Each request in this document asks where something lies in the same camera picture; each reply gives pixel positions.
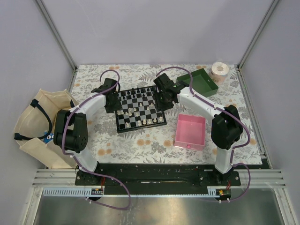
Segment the black and grey chessboard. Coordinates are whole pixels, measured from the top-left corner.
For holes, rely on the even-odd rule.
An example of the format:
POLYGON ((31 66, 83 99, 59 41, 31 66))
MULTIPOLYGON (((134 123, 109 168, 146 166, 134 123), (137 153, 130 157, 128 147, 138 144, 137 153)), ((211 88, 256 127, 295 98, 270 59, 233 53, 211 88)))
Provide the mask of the black and grey chessboard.
POLYGON ((164 111, 158 109, 154 98, 156 90, 157 87, 153 85, 118 93, 122 106, 122 109, 115 112, 119 134, 167 124, 164 111))

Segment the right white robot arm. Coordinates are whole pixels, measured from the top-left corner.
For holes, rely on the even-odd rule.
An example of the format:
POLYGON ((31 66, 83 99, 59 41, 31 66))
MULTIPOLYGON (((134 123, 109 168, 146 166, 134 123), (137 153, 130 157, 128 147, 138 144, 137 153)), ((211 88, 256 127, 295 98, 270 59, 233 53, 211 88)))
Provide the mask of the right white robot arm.
POLYGON ((218 105, 196 92, 183 81, 173 82, 167 74, 157 75, 154 79, 157 90, 154 98, 159 110, 168 110, 179 103, 191 108, 203 116, 211 124, 211 139, 217 146, 217 157, 214 163, 213 179, 220 186, 230 180, 229 171, 232 169, 232 145, 240 139, 243 127, 236 107, 218 105))

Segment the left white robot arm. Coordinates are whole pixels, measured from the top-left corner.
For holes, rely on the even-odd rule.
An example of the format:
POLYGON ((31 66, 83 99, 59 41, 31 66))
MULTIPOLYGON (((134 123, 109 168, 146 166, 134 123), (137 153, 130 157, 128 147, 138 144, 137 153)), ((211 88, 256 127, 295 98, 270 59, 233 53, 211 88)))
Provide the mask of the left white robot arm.
POLYGON ((63 154, 74 158, 81 171, 87 172, 85 179, 91 185, 100 183, 102 174, 96 170, 98 162, 88 148, 87 122, 102 108, 107 113, 121 109, 116 91, 118 87, 118 81, 106 78, 104 84, 92 90, 79 105, 59 110, 56 115, 53 142, 61 147, 63 154))

